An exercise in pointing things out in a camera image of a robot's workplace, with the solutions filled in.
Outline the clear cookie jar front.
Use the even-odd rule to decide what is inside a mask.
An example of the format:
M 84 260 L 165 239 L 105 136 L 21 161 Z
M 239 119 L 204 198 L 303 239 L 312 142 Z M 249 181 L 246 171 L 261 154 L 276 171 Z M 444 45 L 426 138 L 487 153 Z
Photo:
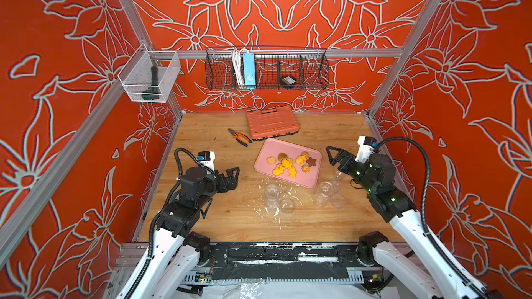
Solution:
M 280 201 L 280 188 L 277 185 L 269 184 L 264 191 L 264 204 L 266 209 L 278 208 Z

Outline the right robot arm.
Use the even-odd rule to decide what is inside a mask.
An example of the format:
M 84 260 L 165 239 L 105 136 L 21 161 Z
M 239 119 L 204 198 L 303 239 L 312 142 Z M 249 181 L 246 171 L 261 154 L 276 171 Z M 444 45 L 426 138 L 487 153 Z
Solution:
M 363 138 L 357 154 L 328 146 L 329 163 L 349 175 L 367 194 L 373 209 L 408 243 L 418 267 L 378 231 L 359 239 L 357 258 L 364 265 L 387 269 L 417 298 L 501 298 L 469 273 L 426 224 L 411 198 L 396 188 L 396 167 L 378 153 L 372 138 Z

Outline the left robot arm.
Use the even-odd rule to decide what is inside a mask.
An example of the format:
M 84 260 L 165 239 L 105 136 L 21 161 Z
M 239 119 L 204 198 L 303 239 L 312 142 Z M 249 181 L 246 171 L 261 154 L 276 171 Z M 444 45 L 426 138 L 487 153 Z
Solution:
M 178 192 L 150 224 L 148 248 L 117 298 L 171 298 L 198 264 L 210 258 L 208 237 L 192 231 L 205 218 L 214 195 L 238 187 L 240 169 L 219 173 L 192 167 L 178 177 Z

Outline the brown star cookie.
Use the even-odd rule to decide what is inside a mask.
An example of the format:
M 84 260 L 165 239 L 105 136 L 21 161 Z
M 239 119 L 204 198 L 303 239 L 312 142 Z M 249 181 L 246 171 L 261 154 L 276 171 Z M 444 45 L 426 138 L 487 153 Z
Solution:
M 317 159 L 313 159 L 311 156 L 306 160 L 306 165 L 308 167 L 315 167 L 317 165 Z

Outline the yellow fish cookie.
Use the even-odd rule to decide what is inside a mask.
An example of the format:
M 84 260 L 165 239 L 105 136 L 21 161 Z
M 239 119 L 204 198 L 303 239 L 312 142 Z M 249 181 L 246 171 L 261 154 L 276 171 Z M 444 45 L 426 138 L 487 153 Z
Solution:
M 289 176 L 292 177 L 292 178 L 295 178 L 296 177 L 296 174 L 297 174 L 297 171 L 294 167 L 289 167 L 288 168 L 288 172 L 289 172 Z
M 272 174 L 276 177 L 281 176 L 286 170 L 288 171 L 289 167 L 292 167 L 292 160 L 291 159 L 283 160 L 276 165 Z

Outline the pink plastic tray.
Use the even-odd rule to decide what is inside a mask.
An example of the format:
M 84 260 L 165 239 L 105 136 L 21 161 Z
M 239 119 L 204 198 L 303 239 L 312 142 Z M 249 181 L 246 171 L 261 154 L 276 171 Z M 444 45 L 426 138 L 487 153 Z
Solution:
M 254 169 L 270 177 L 306 188 L 317 185 L 322 154 L 275 138 L 267 139 L 254 164 Z

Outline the tan oval cookie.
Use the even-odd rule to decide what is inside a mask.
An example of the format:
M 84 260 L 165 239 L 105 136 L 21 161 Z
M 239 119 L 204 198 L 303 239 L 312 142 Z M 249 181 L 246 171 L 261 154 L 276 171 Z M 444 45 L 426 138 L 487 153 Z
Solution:
M 282 153 L 282 152 L 281 152 L 281 153 L 278 154 L 277 159 L 278 159 L 279 161 L 286 160 L 286 159 L 288 159 L 288 155 L 285 154 L 285 153 Z

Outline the orange tool case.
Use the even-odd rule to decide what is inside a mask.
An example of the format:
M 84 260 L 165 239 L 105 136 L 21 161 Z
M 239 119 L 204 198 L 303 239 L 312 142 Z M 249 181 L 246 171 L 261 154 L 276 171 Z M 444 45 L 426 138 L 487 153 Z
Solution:
M 277 106 L 247 112 L 247 121 L 252 140 L 262 141 L 299 132 L 299 123 L 290 106 Z

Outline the small black box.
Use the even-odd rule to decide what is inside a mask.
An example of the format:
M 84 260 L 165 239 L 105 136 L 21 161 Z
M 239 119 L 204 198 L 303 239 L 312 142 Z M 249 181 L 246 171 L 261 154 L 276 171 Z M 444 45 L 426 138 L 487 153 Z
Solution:
M 297 86 L 297 80 L 292 76 L 284 76 L 279 80 L 279 85 L 285 89 L 293 89 Z

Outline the light blue box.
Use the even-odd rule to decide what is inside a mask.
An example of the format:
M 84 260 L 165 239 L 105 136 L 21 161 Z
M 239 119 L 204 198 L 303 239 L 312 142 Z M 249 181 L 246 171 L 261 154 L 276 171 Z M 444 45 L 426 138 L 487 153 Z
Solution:
M 255 55 L 251 52 L 242 54 L 245 87 L 254 89 L 256 87 L 256 67 Z

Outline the dark green brush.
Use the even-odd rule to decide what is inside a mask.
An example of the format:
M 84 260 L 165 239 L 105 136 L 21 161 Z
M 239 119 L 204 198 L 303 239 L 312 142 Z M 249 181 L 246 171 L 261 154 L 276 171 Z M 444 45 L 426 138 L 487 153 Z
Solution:
M 158 100 L 160 97 L 159 84 L 158 84 L 158 67 L 151 67 L 151 84 L 143 91 L 141 97 L 143 100 Z

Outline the orange handled pliers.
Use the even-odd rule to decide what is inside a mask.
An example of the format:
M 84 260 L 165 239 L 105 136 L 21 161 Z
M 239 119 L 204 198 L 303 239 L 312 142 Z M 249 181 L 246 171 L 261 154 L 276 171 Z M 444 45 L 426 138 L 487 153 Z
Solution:
M 228 132 L 232 135 L 232 137 L 236 140 L 237 143 L 246 148 L 249 146 L 249 144 L 253 143 L 252 139 L 250 139 L 248 136 L 241 132 L 237 132 L 231 128 L 228 129 Z

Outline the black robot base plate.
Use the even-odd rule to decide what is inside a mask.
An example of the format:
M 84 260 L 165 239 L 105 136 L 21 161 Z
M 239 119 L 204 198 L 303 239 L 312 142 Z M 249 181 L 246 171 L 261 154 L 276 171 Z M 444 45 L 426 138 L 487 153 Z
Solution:
M 183 285 L 214 286 L 245 282 L 315 282 L 358 285 L 380 278 L 384 268 L 364 266 L 356 243 L 219 242 L 210 259 L 195 267 Z

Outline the clear acrylic wall box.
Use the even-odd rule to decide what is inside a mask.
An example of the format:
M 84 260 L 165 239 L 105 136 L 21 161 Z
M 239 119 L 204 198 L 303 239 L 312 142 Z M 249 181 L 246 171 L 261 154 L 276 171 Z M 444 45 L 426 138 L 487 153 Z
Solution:
M 143 100 L 141 94 L 151 84 L 151 67 L 158 67 L 158 100 Z M 119 80 L 132 102 L 165 103 L 173 90 L 177 76 L 181 72 L 181 62 L 174 51 L 150 51 L 141 44 L 119 73 Z

